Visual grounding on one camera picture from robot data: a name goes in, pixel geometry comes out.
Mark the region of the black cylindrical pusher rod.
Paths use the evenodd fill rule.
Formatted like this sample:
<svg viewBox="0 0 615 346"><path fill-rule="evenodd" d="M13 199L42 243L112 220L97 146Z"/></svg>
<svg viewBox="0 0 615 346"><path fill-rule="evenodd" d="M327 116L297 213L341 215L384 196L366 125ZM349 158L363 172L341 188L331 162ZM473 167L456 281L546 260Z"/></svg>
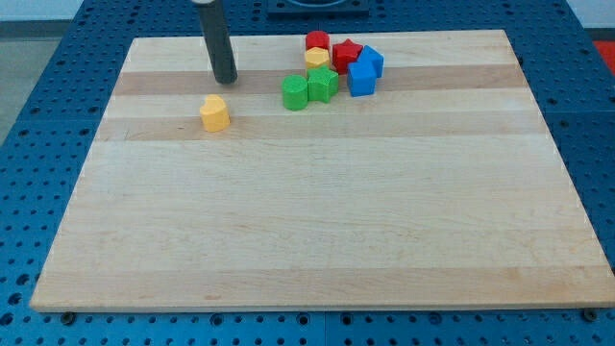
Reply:
<svg viewBox="0 0 615 346"><path fill-rule="evenodd" d="M221 85L237 79L234 52L221 0L196 0L204 41L214 79Z"/></svg>

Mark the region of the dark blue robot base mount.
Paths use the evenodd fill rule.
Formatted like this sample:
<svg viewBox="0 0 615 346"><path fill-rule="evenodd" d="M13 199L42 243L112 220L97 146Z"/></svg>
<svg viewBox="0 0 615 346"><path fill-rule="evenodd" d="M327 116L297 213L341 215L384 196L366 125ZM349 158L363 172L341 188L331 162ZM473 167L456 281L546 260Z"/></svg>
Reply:
<svg viewBox="0 0 615 346"><path fill-rule="evenodd" d="M371 0L266 0L271 18L368 15Z"/></svg>

